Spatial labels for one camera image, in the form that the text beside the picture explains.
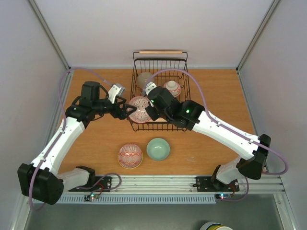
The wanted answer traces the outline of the red diamond pattern bowl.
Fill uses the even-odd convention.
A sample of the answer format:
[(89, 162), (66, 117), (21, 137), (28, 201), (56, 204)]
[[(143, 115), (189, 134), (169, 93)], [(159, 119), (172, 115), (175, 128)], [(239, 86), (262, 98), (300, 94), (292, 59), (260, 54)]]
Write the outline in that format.
[(136, 111), (129, 115), (129, 119), (135, 123), (142, 124), (150, 121), (150, 116), (146, 111), (149, 100), (144, 96), (136, 96), (129, 101), (129, 105), (136, 107)]

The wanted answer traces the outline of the orange floral white bowl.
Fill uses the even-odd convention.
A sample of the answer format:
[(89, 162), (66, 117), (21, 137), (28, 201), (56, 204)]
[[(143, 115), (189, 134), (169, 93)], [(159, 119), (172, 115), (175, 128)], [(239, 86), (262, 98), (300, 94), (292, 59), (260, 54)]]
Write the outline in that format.
[(181, 94), (181, 86), (176, 81), (167, 81), (163, 87), (168, 89), (174, 97), (178, 97)]

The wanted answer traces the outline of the beige leaf pattern bowl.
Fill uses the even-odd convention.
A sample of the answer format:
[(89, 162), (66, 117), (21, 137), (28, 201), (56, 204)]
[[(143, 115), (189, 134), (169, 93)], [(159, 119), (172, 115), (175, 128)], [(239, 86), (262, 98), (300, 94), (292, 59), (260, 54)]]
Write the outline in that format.
[(146, 88), (146, 86), (152, 82), (154, 82), (154, 79), (148, 82), (149, 78), (152, 76), (152, 73), (150, 72), (142, 72), (137, 77), (137, 87), (138, 88)]

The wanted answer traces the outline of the black wire dish rack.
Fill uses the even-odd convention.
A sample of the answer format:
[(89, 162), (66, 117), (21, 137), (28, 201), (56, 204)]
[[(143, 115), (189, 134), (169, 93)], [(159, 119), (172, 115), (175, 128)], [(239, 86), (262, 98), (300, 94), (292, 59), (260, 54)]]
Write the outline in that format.
[[(188, 71), (188, 53), (177, 50), (140, 50), (133, 52), (133, 72), (131, 80), (130, 97), (144, 95), (141, 86), (137, 84), (138, 77), (149, 72), (154, 74), (153, 82), (158, 88), (150, 93), (150, 112), (155, 116), (160, 115), (155, 120), (139, 124), (128, 119), (133, 131), (186, 131), (185, 127), (176, 127), (167, 119), (174, 118), (175, 109), (180, 103), (191, 99), (189, 76), (182, 71)], [(175, 81), (179, 84), (180, 94), (172, 96), (164, 89), (164, 84), (168, 81)]]

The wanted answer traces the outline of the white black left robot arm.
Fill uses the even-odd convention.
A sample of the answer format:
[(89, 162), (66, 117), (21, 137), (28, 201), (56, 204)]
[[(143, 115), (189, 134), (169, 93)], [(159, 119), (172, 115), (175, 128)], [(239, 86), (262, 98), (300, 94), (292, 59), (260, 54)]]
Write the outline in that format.
[(77, 166), (70, 172), (59, 173), (59, 168), (75, 140), (85, 131), (89, 123), (105, 114), (113, 118), (126, 119), (136, 107), (126, 103), (122, 97), (125, 88), (120, 84), (106, 90), (100, 83), (86, 81), (64, 113), (64, 118), (49, 143), (30, 164), (21, 164), (17, 170), (22, 194), (33, 200), (53, 205), (63, 192), (71, 189), (93, 190), (98, 184), (95, 170)]

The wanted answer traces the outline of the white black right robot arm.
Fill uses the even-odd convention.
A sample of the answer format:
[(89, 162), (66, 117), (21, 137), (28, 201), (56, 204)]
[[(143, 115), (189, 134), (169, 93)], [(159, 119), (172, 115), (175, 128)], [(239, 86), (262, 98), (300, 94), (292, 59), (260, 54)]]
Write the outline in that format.
[(204, 106), (192, 100), (180, 102), (168, 89), (155, 84), (147, 86), (145, 94), (149, 100), (146, 112), (153, 121), (161, 117), (176, 127), (211, 137), (238, 154), (233, 161), (215, 168), (210, 179), (215, 190), (222, 190), (241, 177), (261, 178), (271, 143), (269, 136), (258, 137), (229, 124), (224, 125)]

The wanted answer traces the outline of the mint green bowl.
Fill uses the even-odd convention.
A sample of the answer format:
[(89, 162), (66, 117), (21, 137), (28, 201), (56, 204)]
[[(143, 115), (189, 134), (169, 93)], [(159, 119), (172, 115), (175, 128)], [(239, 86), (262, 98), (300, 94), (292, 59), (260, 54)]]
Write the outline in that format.
[(163, 161), (170, 154), (170, 145), (163, 138), (154, 138), (146, 147), (147, 155), (154, 161)]

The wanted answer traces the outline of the red zigzag pattern bowl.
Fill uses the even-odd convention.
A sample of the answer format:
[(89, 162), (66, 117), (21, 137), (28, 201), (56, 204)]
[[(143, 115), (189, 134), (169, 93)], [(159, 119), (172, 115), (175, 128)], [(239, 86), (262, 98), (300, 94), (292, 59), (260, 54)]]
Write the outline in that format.
[(134, 169), (138, 167), (143, 160), (141, 148), (133, 143), (122, 146), (118, 152), (118, 162), (126, 169)]

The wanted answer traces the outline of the left small circuit board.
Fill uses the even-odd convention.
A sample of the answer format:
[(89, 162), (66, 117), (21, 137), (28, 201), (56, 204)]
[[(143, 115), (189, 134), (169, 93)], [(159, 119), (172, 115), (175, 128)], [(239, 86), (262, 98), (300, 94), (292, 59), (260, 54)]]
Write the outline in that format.
[(100, 195), (97, 195), (97, 194), (85, 195), (84, 202), (92, 202), (94, 200), (97, 200), (99, 197)]

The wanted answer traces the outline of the small circuit board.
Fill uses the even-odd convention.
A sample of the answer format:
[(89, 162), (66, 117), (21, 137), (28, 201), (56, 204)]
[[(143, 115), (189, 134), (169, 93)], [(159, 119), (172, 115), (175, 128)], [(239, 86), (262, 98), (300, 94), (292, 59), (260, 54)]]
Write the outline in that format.
[(225, 194), (225, 193), (221, 193), (221, 194), (216, 194), (215, 198), (217, 200), (224, 200), (224, 199), (231, 199), (232, 198), (232, 194)]
[(100, 195), (97, 195), (97, 194), (85, 195), (84, 202), (92, 202), (94, 200), (97, 200), (99, 197)]

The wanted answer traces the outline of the right small circuit board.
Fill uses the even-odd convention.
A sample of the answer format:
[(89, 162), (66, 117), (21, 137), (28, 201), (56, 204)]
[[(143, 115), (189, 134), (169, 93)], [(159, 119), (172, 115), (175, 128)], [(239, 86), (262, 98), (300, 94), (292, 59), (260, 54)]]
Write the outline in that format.
[(221, 194), (216, 194), (215, 198), (217, 200), (224, 200), (224, 199), (231, 199), (232, 198), (232, 194), (225, 194), (225, 193), (221, 193)]

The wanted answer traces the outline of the white yellow blue container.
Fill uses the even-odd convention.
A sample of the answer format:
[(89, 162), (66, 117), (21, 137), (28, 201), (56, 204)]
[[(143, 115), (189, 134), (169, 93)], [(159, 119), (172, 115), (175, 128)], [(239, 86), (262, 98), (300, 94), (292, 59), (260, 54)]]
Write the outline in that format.
[(210, 221), (202, 225), (200, 230), (232, 230), (232, 228), (221, 223)]

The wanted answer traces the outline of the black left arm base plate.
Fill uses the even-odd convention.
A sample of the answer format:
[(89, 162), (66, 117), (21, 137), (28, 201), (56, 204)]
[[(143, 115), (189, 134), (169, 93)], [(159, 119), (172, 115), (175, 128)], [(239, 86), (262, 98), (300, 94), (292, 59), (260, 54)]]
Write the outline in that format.
[(98, 177), (98, 176), (95, 177), (95, 181), (94, 181), (95, 182), (95, 186), (93, 186), (90, 189), (73, 188), (73, 189), (69, 190), (69, 192), (92, 192), (94, 190), (100, 191), (102, 188), (104, 188), (104, 189), (111, 188), (111, 185), (112, 185), (112, 177), (111, 176), (106, 176), (105, 178), (103, 178), (102, 180), (100, 180), (97, 183), (97, 181), (100, 178), (101, 177)]

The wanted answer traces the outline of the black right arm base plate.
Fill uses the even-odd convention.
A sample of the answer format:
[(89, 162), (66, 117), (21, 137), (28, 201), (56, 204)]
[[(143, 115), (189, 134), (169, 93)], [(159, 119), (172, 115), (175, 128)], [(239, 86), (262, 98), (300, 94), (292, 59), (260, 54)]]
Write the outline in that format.
[(197, 188), (198, 192), (239, 192), (240, 188), (237, 180), (233, 180), (230, 184), (223, 184), (218, 180), (212, 182), (210, 176), (197, 176), (195, 183), (192, 185)]

